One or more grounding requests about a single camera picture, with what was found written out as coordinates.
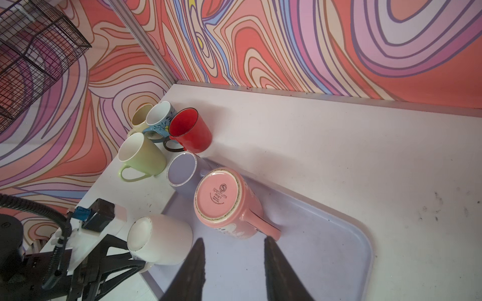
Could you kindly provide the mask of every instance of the wire basket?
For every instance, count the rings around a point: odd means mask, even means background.
[[[19,0],[0,13],[0,133],[90,47],[44,0]]]

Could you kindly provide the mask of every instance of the purple tray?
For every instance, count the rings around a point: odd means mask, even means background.
[[[220,167],[206,160],[212,167]],[[243,177],[261,201],[265,216],[281,228],[278,246],[311,296],[317,301],[364,300],[373,262],[367,236],[351,223],[316,207],[314,201],[310,202],[314,205],[309,205]],[[162,213],[191,225],[194,241],[198,237],[204,239],[203,300],[267,300],[264,234],[238,240],[211,229],[196,217],[192,200],[178,193]],[[179,267],[180,264],[154,265],[142,275],[159,298]]]

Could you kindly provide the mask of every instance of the blue mug handle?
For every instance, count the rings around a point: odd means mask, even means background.
[[[150,126],[150,127],[146,128],[145,130],[143,130],[142,133],[145,135],[145,134],[146,134],[147,132],[149,132],[149,131],[153,131],[153,132],[157,133],[152,126]],[[165,137],[163,137],[162,139],[149,139],[149,140],[151,140],[151,141],[154,142],[154,143],[163,143],[163,142],[164,142],[164,139],[165,139]]]

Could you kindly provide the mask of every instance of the white tabletop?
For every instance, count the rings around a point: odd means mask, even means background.
[[[482,299],[482,118],[178,84],[163,100],[200,112],[214,136],[200,156],[359,226],[375,251],[367,300]],[[80,205],[126,207],[125,239],[173,190],[165,171],[124,183],[120,166],[116,157]],[[104,300],[115,298],[155,300],[140,275]]]

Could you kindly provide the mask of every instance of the colorful wallpaper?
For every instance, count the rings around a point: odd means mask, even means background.
[[[127,0],[179,79],[482,108],[482,0]]]
[[[57,8],[92,48],[0,135],[0,193],[65,213],[117,154],[139,97],[154,104],[168,86],[107,2],[67,0]],[[22,221],[24,247],[57,228],[33,214],[0,213]]]

